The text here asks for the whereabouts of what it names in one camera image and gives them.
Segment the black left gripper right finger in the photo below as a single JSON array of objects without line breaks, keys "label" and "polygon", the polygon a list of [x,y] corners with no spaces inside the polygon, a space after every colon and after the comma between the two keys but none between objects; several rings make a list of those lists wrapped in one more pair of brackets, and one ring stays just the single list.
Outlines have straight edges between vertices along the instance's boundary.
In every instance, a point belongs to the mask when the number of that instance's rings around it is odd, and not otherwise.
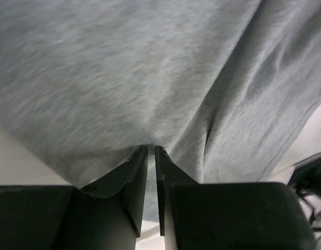
[{"label": "black left gripper right finger", "polygon": [[316,248],[297,196],[285,184],[200,184],[161,146],[155,162],[166,249]]}]

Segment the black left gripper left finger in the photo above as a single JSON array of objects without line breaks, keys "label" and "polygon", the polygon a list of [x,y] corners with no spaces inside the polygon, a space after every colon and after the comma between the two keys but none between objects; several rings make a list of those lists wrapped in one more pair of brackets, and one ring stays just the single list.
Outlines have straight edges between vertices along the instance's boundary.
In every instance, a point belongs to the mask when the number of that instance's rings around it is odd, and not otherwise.
[{"label": "black left gripper left finger", "polygon": [[134,249],[141,234],[148,149],[102,178],[68,185],[0,185],[0,249]]}]

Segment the grey tank top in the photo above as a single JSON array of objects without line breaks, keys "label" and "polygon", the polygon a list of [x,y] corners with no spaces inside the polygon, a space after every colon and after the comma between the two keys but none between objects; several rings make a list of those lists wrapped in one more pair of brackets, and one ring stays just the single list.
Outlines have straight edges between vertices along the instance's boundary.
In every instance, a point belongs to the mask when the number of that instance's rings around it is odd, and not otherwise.
[{"label": "grey tank top", "polygon": [[320,104],[321,1],[0,1],[0,127],[78,187],[265,181]]}]

